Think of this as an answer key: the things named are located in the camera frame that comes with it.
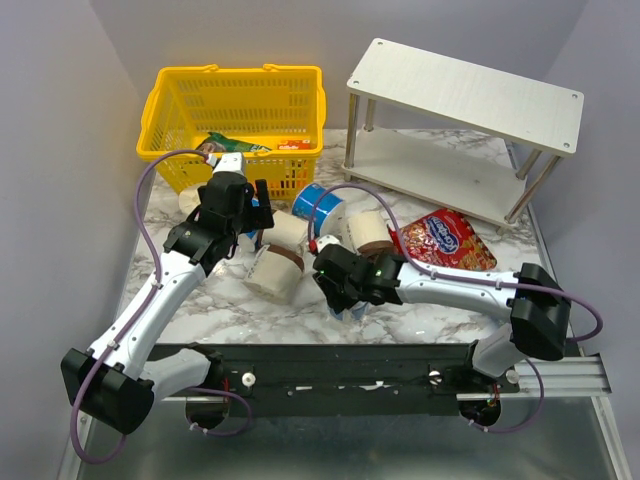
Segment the blue roll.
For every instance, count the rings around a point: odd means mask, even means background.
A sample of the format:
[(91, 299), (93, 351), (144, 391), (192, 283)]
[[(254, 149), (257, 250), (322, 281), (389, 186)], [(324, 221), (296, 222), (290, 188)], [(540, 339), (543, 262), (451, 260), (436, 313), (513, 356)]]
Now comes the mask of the blue roll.
[[(295, 197), (292, 204), (292, 214), (309, 220), (312, 207), (325, 192), (326, 189), (317, 183), (308, 184)], [(326, 194), (315, 209), (315, 234), (317, 236), (337, 236), (345, 213), (346, 204), (344, 200), (334, 193)]]
[(329, 314), (338, 321), (343, 322), (359, 322), (367, 314), (370, 304), (368, 302), (358, 302), (350, 308), (346, 308), (341, 312), (329, 309)]
[(241, 231), (237, 237), (237, 245), (242, 252), (254, 252), (260, 244), (260, 235), (265, 229), (274, 226), (273, 210), (262, 206), (257, 198), (251, 204), (244, 205), (241, 214)]

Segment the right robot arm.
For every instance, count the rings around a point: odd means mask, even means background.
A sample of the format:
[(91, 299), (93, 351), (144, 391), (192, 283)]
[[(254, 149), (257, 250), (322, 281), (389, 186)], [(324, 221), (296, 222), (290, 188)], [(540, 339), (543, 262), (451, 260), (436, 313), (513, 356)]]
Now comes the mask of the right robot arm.
[(516, 363), (534, 358), (559, 361), (565, 355), (570, 300), (541, 266), (525, 263), (517, 272), (477, 272), (409, 262), (396, 254), (367, 259), (339, 244), (318, 249), (313, 278), (335, 313), (360, 303), (436, 304), (501, 321), (476, 341), (460, 379), (480, 392)]

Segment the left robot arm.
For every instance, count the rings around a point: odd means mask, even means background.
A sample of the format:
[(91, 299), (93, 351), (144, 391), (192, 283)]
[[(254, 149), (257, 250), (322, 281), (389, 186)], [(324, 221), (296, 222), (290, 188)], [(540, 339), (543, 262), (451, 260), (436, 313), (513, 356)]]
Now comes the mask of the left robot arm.
[(218, 172), (198, 194), (199, 205), (169, 231), (158, 267), (121, 316), (86, 351), (70, 349), (61, 361), (70, 403), (124, 435), (142, 424), (155, 401), (189, 387), (201, 395), (220, 387), (213, 358), (192, 348), (167, 358), (159, 377), (145, 364), (184, 300), (235, 254), (239, 236), (274, 225), (264, 179)]

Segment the white two-tier shelf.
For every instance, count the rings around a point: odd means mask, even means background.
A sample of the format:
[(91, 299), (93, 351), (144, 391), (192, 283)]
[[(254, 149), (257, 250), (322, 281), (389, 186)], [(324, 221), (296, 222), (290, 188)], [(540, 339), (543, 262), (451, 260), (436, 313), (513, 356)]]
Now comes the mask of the white two-tier shelf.
[[(347, 81), (343, 172), (509, 228), (575, 154), (581, 92), (376, 38)], [(374, 125), (385, 103), (528, 146), (518, 169)]]

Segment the beige brown roll middle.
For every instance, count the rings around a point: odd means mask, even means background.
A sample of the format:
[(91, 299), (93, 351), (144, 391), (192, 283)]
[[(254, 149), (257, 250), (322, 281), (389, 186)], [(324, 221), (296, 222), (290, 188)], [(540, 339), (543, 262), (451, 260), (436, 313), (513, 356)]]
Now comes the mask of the beige brown roll middle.
[(262, 245), (275, 245), (299, 256), (307, 242), (308, 223), (290, 213), (276, 210), (273, 213), (274, 226), (261, 233)]

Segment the beige brown roll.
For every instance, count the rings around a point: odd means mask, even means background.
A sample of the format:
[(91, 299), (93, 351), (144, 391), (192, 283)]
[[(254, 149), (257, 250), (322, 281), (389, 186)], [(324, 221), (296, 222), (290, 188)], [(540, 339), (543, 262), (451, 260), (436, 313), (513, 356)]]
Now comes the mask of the beige brown roll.
[(377, 211), (346, 217), (341, 227), (341, 238), (347, 249), (365, 258), (395, 252), (386, 222)]
[(290, 213), (276, 210), (273, 213), (274, 226), (261, 233), (262, 245), (275, 245), (299, 256), (307, 242), (308, 223)]
[(288, 304), (304, 270), (304, 261), (297, 253), (277, 245), (265, 245), (256, 254), (243, 284), (262, 299)]

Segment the beige roll near basket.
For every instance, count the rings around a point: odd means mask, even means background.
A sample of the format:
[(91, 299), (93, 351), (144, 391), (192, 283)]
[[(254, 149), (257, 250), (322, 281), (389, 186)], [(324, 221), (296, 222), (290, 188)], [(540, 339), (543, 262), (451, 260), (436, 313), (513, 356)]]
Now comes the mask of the beige roll near basket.
[(201, 205), (200, 190), (205, 187), (205, 183), (196, 183), (179, 193), (179, 209), (190, 223), (196, 223), (199, 219)]

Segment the beige brown roll centre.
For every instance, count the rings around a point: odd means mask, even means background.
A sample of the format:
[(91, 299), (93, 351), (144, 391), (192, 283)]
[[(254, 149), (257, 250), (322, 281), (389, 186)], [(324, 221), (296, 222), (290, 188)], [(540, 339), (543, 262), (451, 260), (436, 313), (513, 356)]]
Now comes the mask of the beige brown roll centre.
[(377, 211), (346, 217), (341, 227), (341, 238), (347, 249), (365, 258), (395, 252), (386, 222)]

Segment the beige brown roll front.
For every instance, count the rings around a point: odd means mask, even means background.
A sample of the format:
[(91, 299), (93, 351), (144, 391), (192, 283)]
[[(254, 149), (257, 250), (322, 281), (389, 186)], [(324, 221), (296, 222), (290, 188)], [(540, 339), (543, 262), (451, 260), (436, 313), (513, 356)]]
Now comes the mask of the beige brown roll front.
[(288, 304), (304, 270), (304, 261), (297, 253), (277, 245), (265, 245), (256, 254), (243, 284), (262, 299)]

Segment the orange box in basket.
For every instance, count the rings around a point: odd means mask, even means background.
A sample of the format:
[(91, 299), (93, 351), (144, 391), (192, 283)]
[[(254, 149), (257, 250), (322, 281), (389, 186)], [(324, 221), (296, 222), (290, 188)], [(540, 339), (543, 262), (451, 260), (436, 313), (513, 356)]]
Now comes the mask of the orange box in basket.
[(309, 139), (289, 139), (278, 143), (278, 150), (310, 150), (313, 147)]

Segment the green snack packet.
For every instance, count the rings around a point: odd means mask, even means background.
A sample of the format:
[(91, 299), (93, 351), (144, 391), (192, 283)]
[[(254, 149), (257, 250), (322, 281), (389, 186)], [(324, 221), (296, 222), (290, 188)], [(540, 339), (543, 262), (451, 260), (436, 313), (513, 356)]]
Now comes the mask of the green snack packet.
[(209, 132), (208, 136), (196, 147), (204, 153), (255, 153), (270, 152), (267, 146), (243, 140), (229, 138), (219, 132)]

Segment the red snack bag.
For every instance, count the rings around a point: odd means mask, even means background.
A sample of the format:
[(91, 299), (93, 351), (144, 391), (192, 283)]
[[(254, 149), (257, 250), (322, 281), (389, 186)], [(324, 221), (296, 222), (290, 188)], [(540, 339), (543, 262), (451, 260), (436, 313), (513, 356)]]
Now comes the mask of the red snack bag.
[(470, 271), (489, 271), (497, 259), (469, 221), (439, 209), (399, 229), (409, 255), (420, 262)]

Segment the yellow plastic shopping basket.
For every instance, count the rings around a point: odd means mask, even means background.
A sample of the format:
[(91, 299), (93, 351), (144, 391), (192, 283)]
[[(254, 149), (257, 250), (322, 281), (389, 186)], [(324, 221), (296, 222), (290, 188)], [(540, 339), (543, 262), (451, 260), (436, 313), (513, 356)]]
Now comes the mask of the yellow plastic shopping basket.
[[(146, 162), (173, 152), (156, 170), (181, 192), (211, 176), (211, 168), (192, 153), (209, 132), (264, 145), (271, 151), (245, 153), (246, 176), (251, 182), (264, 179), (271, 199), (291, 201), (314, 180), (326, 114), (317, 66), (166, 67), (146, 100), (136, 152)], [(289, 139), (309, 139), (313, 147), (277, 149)]]

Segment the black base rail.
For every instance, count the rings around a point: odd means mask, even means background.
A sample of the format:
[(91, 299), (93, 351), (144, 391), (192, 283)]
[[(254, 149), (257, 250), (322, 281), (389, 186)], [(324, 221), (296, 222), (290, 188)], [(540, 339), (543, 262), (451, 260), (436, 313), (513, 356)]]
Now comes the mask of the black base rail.
[(471, 367), (468, 344), (198, 344), (214, 371), (204, 387), (240, 395), (232, 417), (430, 414), (455, 416), (463, 397), (516, 393)]

